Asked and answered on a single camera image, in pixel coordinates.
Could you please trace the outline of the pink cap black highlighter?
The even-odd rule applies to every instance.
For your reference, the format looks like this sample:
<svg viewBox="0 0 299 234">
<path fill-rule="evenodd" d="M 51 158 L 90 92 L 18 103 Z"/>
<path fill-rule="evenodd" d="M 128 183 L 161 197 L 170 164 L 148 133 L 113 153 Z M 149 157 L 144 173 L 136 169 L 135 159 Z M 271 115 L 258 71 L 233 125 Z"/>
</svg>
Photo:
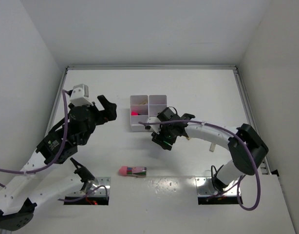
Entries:
<svg viewBox="0 0 299 234">
<path fill-rule="evenodd" d="M 147 111 L 131 111 L 131 116 L 147 116 Z"/>
</svg>

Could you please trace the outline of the pink lid clip jar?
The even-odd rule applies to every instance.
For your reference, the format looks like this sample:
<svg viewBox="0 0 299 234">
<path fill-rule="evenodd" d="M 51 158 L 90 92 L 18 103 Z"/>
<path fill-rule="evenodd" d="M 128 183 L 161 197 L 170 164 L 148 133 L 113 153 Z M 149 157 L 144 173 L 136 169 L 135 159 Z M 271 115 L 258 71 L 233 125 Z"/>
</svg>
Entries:
<svg viewBox="0 0 299 234">
<path fill-rule="evenodd" d="M 118 170 L 118 173 L 120 176 L 145 177 L 147 175 L 147 168 L 122 166 Z"/>
</svg>

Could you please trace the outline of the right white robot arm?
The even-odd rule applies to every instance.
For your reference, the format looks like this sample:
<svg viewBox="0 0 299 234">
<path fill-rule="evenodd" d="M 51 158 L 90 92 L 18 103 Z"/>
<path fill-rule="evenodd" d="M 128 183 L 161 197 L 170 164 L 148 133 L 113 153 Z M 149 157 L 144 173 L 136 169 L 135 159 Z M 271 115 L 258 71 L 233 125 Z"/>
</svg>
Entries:
<svg viewBox="0 0 299 234">
<path fill-rule="evenodd" d="M 195 115 L 179 116 L 169 107 L 156 117 L 149 117 L 146 126 L 153 130 L 152 141 L 164 150 L 171 150 L 177 137 L 196 138 L 227 149 L 231 160 L 212 176 L 212 189 L 223 190 L 244 175 L 253 176 L 269 152 L 268 147 L 249 124 L 240 127 L 220 127 L 196 121 Z"/>
</svg>

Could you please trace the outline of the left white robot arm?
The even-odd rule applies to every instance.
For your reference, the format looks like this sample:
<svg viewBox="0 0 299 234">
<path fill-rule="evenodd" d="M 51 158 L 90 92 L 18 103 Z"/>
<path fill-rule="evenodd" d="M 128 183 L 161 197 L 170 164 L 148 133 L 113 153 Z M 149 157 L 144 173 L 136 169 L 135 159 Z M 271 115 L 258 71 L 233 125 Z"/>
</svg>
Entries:
<svg viewBox="0 0 299 234">
<path fill-rule="evenodd" d="M 36 208 L 75 186 L 85 195 L 106 189 L 82 164 L 72 158 L 79 146 L 87 144 L 96 126 L 117 118 L 117 105 L 103 95 L 97 97 L 103 106 L 98 110 L 87 97 L 63 97 L 64 118 L 55 124 L 37 145 L 29 161 L 15 173 L 15 177 L 0 190 L 0 229 L 17 231 L 34 217 Z M 37 191 L 38 185 L 58 166 L 69 159 L 76 167 L 74 175 L 54 184 L 49 189 Z"/>
</svg>

